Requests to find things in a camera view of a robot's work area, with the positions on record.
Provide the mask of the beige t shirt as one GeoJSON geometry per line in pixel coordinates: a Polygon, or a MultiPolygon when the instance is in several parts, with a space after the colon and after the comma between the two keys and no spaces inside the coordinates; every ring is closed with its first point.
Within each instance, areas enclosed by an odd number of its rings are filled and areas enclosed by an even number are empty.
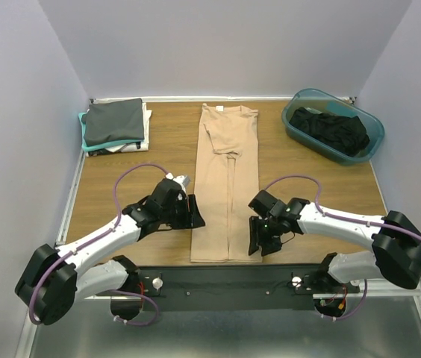
{"type": "Polygon", "coordinates": [[[194,193],[205,226],[192,232],[192,262],[261,262],[249,253],[249,203],[258,191],[258,111],[203,104],[194,193]]]}

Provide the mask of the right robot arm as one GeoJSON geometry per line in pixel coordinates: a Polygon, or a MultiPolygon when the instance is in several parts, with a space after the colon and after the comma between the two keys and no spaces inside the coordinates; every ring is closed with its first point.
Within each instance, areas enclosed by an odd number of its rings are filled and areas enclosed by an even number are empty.
{"type": "Polygon", "coordinates": [[[249,203],[249,253],[281,250],[285,233],[330,236],[362,247],[353,254],[328,254],[305,283],[327,291],[353,280],[384,278],[415,289],[421,278],[421,233],[401,213],[359,216],[330,210],[302,198],[288,203],[261,190],[249,203]]]}

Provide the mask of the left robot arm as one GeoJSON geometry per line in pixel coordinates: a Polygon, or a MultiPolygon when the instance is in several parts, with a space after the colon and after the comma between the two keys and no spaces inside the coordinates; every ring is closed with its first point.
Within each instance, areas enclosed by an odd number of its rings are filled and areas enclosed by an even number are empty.
{"type": "Polygon", "coordinates": [[[131,273],[125,260],[99,261],[139,242],[165,225],[170,230],[205,226],[186,175],[167,174],[151,195],[118,209],[111,222],[85,237],[53,248],[41,245],[32,254],[15,287],[33,324],[54,324],[78,298],[124,286],[131,273]]]}

